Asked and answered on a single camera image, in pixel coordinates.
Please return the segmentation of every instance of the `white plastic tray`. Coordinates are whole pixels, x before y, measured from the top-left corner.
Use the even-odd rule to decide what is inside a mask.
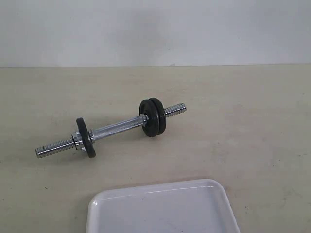
[[[239,233],[224,188],[216,181],[165,183],[97,194],[87,233]]]

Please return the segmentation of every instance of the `beige table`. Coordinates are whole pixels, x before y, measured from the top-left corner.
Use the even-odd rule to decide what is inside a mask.
[[[0,69],[0,232],[83,233],[108,189],[211,178],[242,233],[311,232],[311,65]],[[35,148],[184,102],[165,133],[141,129],[37,159]]]

